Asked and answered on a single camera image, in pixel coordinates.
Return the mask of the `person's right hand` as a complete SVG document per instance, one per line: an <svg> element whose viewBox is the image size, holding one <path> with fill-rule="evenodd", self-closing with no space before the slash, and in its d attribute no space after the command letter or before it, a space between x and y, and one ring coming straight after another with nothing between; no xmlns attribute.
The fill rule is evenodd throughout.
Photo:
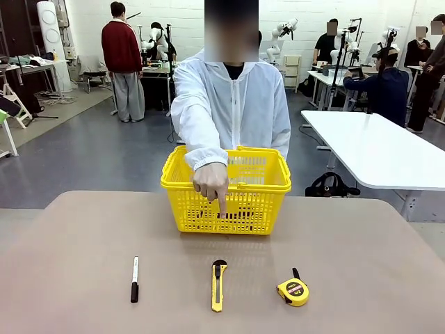
<svg viewBox="0 0 445 334"><path fill-rule="evenodd" d="M193 176L193 186L209 202L217 200L220 218L226 217L226 195L229 187L226 165L214 162L198 168Z"/></svg>

